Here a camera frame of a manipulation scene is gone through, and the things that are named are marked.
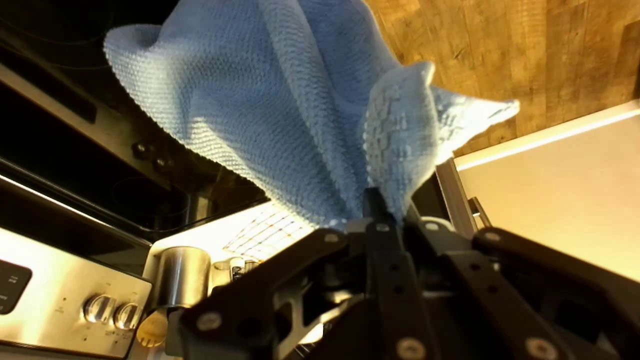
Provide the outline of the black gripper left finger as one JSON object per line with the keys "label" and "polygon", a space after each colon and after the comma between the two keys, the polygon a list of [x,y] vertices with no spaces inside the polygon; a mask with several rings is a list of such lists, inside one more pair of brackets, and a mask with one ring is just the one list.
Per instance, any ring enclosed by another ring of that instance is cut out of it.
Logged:
{"label": "black gripper left finger", "polygon": [[346,237],[317,230],[180,316],[185,360],[285,360],[334,309],[322,280]]}

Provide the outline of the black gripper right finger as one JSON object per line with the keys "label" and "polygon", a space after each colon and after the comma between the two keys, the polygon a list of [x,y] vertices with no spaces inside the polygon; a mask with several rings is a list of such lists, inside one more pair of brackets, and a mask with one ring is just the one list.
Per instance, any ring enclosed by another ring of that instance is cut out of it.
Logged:
{"label": "black gripper right finger", "polygon": [[570,347],[576,360],[640,360],[640,282],[502,228],[474,247]]}

